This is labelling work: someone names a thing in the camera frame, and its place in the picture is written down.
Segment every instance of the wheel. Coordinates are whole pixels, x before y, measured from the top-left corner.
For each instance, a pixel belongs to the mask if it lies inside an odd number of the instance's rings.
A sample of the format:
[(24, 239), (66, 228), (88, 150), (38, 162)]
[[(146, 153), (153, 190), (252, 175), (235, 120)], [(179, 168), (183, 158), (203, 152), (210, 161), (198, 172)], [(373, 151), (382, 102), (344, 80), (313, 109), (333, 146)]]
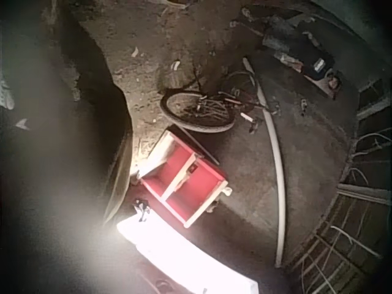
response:
[(232, 108), (222, 99), (204, 99), (199, 92), (183, 91), (163, 96), (160, 109), (172, 123), (196, 132), (225, 132), (234, 125)]

